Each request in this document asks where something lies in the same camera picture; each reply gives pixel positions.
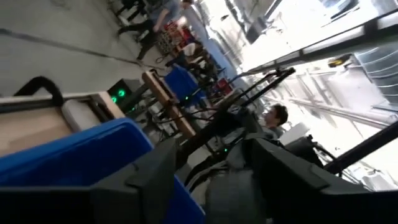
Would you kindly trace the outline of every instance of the wire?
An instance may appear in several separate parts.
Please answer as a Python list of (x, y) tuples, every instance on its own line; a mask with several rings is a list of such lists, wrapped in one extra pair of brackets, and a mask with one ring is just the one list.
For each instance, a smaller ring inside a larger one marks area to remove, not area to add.
[(169, 56), (169, 55), (166, 54), (166, 55), (162, 55), (162, 56), (158, 57), (158, 58), (155, 60), (155, 63), (162, 63), (162, 62), (164, 61), (164, 59), (165, 59), (167, 56)]
[(181, 119), (181, 118), (185, 118), (187, 116), (191, 116), (192, 118), (195, 118), (195, 119), (200, 119), (200, 120), (205, 120), (205, 121), (212, 121), (212, 119), (209, 119), (209, 118), (199, 118), (199, 117), (193, 116), (194, 114), (207, 112), (207, 111), (208, 110), (196, 111), (196, 112), (193, 112), (193, 113), (190, 113), (190, 114), (186, 114), (186, 115), (183, 115), (183, 116), (179, 116), (178, 118), (170, 119), (170, 120), (167, 120), (167, 121), (153, 121), (153, 122), (155, 124), (164, 124), (164, 123), (169, 123), (169, 122), (172, 122), (172, 121), (176, 121), (176, 120)]

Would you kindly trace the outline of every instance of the electronic device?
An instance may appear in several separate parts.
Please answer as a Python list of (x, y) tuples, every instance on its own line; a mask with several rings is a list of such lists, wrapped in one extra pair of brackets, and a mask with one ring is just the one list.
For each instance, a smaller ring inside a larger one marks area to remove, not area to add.
[(114, 103), (116, 103), (123, 113), (135, 110), (137, 102), (132, 101), (131, 96), (138, 90), (145, 92), (147, 88), (137, 79), (120, 79), (115, 85), (107, 90)]

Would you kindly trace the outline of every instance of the dark hair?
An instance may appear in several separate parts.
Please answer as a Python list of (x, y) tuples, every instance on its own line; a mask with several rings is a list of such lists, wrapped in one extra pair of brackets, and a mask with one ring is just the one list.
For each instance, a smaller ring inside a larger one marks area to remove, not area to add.
[(275, 109), (275, 111), (276, 111), (275, 118), (279, 119), (278, 126), (286, 123), (287, 118), (289, 117), (286, 106), (277, 104), (277, 105), (273, 105), (272, 108)]

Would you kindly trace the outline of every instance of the wooden board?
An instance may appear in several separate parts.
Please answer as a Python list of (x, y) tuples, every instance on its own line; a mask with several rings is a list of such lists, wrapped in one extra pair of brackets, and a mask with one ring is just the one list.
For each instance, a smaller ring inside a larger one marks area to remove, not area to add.
[(170, 92), (169, 90), (165, 90), (162, 88), (162, 85), (159, 83), (162, 82), (162, 80), (156, 78), (152, 72), (143, 73), (142, 79), (151, 90), (151, 92), (154, 94), (156, 99), (159, 101), (159, 103), (164, 108), (166, 108), (167, 114), (172, 119), (175, 119), (175, 124), (177, 128), (182, 132), (182, 134), (186, 138), (194, 136), (196, 132), (193, 130), (193, 128), (185, 118), (181, 118), (181, 116), (183, 116), (181, 114), (181, 111), (176, 106), (170, 105), (170, 100), (174, 99), (167, 94), (167, 92)]
[[(124, 114), (107, 92), (65, 94), (64, 98), (99, 94), (115, 118)], [(49, 99), (50, 96), (19, 96), (0, 98), (2, 103), (20, 103)], [(73, 134), (60, 108), (42, 108), (0, 114), (0, 157)]]

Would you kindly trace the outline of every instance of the black metal frame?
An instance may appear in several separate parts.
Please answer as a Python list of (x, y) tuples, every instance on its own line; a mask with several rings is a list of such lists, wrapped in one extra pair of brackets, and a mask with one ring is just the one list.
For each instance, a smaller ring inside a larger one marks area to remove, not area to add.
[(241, 93), (239, 96), (226, 103), (225, 105), (221, 105), (218, 111), (213, 115), (214, 119), (209, 125), (205, 126), (199, 133), (194, 135), (192, 138), (188, 139), (188, 141), (181, 147), (181, 149), (177, 152), (177, 165), (176, 168), (180, 169), (187, 163), (189, 155), (194, 153), (199, 147), (208, 142), (211, 138), (220, 134), (220, 132), (224, 132), (225, 129), (234, 128), (234, 121), (231, 119), (231, 115), (228, 113), (228, 109), (235, 101), (245, 96), (255, 87), (270, 79), (271, 77), (278, 77), (269, 85), (267, 85), (263, 90), (256, 93), (254, 96), (245, 101), (241, 106), (246, 107), (250, 105), (253, 101), (258, 99), (263, 94), (267, 93), (269, 90), (275, 88), (278, 84), (280, 84), (285, 78), (290, 76), (295, 72), (294, 68), (290, 68), (284, 71), (277, 70), (276, 72), (272, 72), (267, 74), (264, 78), (259, 80), (252, 87), (248, 88), (246, 91)]
[(325, 169), (332, 174), (337, 174), (396, 138), (398, 138), (398, 121), (337, 157), (333, 162), (327, 164)]

